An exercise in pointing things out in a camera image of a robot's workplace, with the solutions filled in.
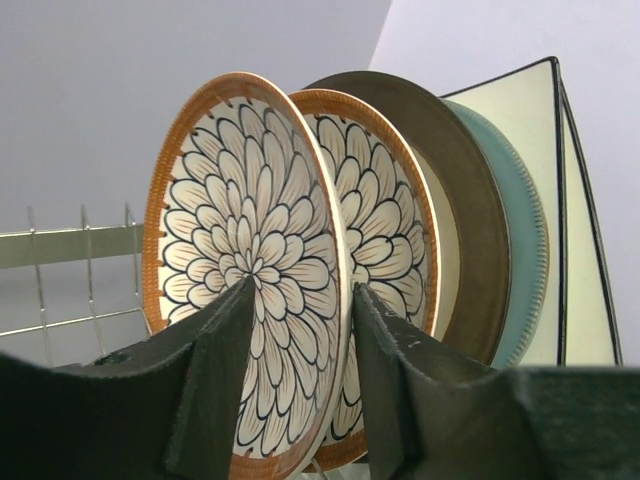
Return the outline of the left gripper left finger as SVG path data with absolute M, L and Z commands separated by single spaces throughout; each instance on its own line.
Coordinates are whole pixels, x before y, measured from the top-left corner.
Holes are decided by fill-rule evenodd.
M 225 479 L 253 329 L 235 284 L 147 340 L 89 365 L 1 358 L 5 479 Z

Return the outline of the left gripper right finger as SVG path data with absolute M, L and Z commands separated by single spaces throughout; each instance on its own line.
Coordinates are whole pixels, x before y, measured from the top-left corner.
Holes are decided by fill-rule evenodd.
M 374 479 L 635 479 L 639 372 L 495 370 L 397 316 L 368 286 L 353 297 Z

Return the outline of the floral patterned plate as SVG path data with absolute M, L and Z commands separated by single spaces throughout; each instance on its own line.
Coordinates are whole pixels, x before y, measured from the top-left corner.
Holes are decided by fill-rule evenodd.
M 231 72 L 184 105 L 155 163 L 142 255 L 161 331 L 249 278 L 254 328 L 230 475 L 289 479 L 331 423 L 348 356 L 345 227 L 315 134 L 265 78 Z
M 239 438 L 263 453 L 294 454 L 333 470 L 366 451 L 355 340 L 338 298 L 348 280 L 369 286 L 400 317 L 433 319 L 437 250 L 426 183 L 398 131 L 377 110 L 334 90 L 295 92 L 315 135 L 344 225 L 302 170 L 302 145 L 288 148 L 292 176 L 260 246 L 262 307 L 251 345 Z

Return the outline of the dark brown rimmed plate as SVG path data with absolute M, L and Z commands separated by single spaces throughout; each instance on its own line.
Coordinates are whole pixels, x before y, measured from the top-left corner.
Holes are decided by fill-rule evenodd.
M 511 247 L 499 189 L 478 143 L 443 100 L 404 78 L 349 71 L 312 85 L 369 103 L 412 147 L 430 189 L 442 253 L 434 335 L 490 364 L 506 321 Z

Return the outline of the steel dish rack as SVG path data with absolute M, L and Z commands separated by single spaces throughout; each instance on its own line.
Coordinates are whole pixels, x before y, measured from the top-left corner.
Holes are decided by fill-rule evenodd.
M 59 367 L 88 364 L 147 338 L 143 226 L 130 207 L 115 226 L 80 211 L 79 225 L 1 235 L 1 351 Z

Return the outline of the white square plate black rim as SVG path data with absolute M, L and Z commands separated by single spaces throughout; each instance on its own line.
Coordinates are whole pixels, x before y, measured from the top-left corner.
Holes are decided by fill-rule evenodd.
M 623 363 L 603 241 L 577 124 L 564 87 L 568 366 Z

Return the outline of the dark teal round plate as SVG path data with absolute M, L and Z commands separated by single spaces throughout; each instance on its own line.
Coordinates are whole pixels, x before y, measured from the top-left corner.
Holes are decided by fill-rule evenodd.
M 507 137 L 484 116 L 447 100 L 485 154 L 506 214 L 511 247 L 511 286 L 506 320 L 491 362 L 494 368 L 517 365 L 540 320 L 549 271 L 549 237 L 535 182 Z

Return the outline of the cream square plate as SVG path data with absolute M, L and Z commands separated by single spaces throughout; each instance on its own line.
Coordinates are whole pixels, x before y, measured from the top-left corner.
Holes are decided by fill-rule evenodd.
M 541 318 L 524 365 L 563 366 L 567 330 L 567 219 L 560 64 L 555 56 L 443 96 L 481 114 L 515 147 L 538 190 L 549 234 Z

